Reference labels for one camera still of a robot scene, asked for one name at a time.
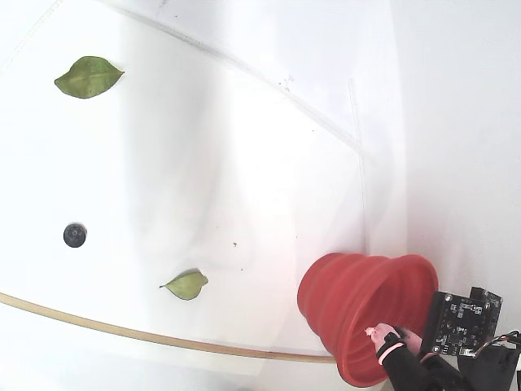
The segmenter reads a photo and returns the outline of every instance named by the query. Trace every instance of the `red collapsible funnel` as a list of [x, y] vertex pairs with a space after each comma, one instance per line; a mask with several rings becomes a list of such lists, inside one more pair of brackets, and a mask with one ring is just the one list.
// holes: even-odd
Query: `red collapsible funnel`
[[297, 302], [311, 329], [335, 356], [342, 378], [369, 387], [387, 375], [365, 329], [388, 323], [421, 336], [437, 289], [434, 267], [419, 255], [390, 259], [332, 253], [306, 272]]

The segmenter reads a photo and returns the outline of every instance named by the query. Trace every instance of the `round black hole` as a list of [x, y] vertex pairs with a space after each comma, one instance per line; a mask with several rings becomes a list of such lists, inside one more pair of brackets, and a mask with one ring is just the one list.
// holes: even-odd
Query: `round black hole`
[[65, 227], [63, 241], [68, 247], [81, 247], [87, 238], [87, 230], [82, 224], [74, 222]]

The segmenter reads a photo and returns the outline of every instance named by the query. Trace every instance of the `leaf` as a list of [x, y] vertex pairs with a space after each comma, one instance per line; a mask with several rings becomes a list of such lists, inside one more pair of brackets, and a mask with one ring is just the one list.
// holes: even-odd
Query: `leaf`
[[160, 288], [166, 287], [171, 293], [183, 300], [195, 299], [201, 288], [208, 283], [208, 279], [197, 269], [181, 273], [175, 279]]
[[114, 86], [123, 73], [101, 57], [86, 56], [58, 77], [55, 84], [64, 94], [88, 99]]

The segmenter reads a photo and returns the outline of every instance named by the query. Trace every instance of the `black circuit board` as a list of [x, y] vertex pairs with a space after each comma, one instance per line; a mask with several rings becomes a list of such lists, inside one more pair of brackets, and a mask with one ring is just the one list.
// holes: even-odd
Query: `black circuit board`
[[422, 351], [473, 357], [496, 332], [501, 297], [472, 288], [471, 297], [435, 292]]

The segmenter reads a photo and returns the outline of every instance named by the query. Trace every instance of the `white surface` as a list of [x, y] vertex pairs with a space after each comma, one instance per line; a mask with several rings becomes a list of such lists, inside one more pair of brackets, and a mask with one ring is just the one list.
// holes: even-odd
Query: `white surface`
[[[178, 18], [128, 5], [250, 68], [100, 2], [56, 2], [16, 29], [24, 8], [7, 8], [0, 291], [170, 336], [321, 354], [296, 308], [311, 263], [405, 251], [390, 8], [191, 3], [169, 5]], [[61, 94], [53, 80], [83, 55], [125, 75], [94, 99]], [[63, 243], [70, 222], [88, 229], [81, 248]], [[157, 288], [195, 266], [209, 278], [196, 300]], [[4, 371], [38, 373], [47, 389], [349, 388], [335, 366], [189, 352], [0, 311]]]
[[504, 297], [498, 332], [519, 328], [521, 3], [392, 5], [409, 250], [431, 259], [441, 289]]

